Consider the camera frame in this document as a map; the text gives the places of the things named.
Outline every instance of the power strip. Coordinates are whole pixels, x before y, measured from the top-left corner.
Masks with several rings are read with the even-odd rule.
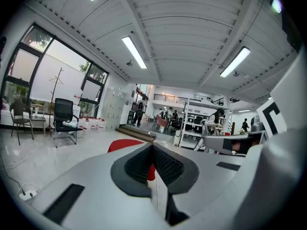
[[[19,194],[19,197],[23,200],[23,201],[28,201],[32,198],[34,198],[37,195],[35,190],[29,190],[25,192],[25,195],[23,195],[23,193]]]

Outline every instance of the coat rack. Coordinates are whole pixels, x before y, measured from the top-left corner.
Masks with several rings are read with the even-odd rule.
[[[57,83],[64,85],[63,82],[61,81],[61,79],[59,79],[59,75],[60,75],[61,72],[63,72],[63,71],[64,71],[64,70],[62,70],[62,68],[61,68],[60,71],[59,71],[58,76],[55,76],[55,78],[53,78],[53,79],[49,79],[49,81],[55,82],[55,85],[54,85],[54,88],[53,88],[53,92],[50,91],[50,92],[52,93],[51,102],[50,102],[50,106],[49,106],[49,132],[50,132],[50,137],[51,137],[51,125],[50,125],[51,106],[52,106],[52,103],[53,103],[53,96],[54,96],[54,92],[55,92],[55,90],[56,90]]]

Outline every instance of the metal chair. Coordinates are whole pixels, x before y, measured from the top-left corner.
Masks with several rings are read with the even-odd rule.
[[[27,112],[29,114],[29,118],[24,118],[24,112]],[[18,127],[20,125],[23,125],[23,126],[29,125],[31,127],[32,140],[34,140],[33,129],[32,129],[32,124],[31,124],[31,109],[28,106],[26,106],[25,104],[21,103],[20,101],[15,101],[10,106],[10,114],[11,114],[12,121],[13,121],[11,137],[13,136],[14,124],[16,124],[18,143],[20,145]]]
[[[57,145],[57,139],[58,138],[70,138],[73,143],[77,144],[77,131],[81,130],[78,128],[79,118],[73,114],[72,111],[73,102],[61,98],[56,98],[55,104],[54,104],[54,128],[55,128],[55,137],[53,138],[53,142],[58,148]],[[70,127],[67,125],[63,125],[63,122],[71,122],[72,117],[75,117],[77,119],[77,127]],[[74,141],[70,135],[64,136],[64,137],[57,137],[57,132],[76,132],[76,141]]]

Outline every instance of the sticker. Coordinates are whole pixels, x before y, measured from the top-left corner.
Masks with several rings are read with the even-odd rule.
[[[269,138],[287,130],[284,118],[273,98],[259,107],[257,112]]]

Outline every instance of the staircase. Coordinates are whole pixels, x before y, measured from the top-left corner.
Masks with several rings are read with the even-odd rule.
[[[156,137],[156,135],[152,132],[149,135],[148,132],[131,125],[120,125],[119,128],[116,128],[115,130],[127,136],[131,136],[146,142],[152,142]]]

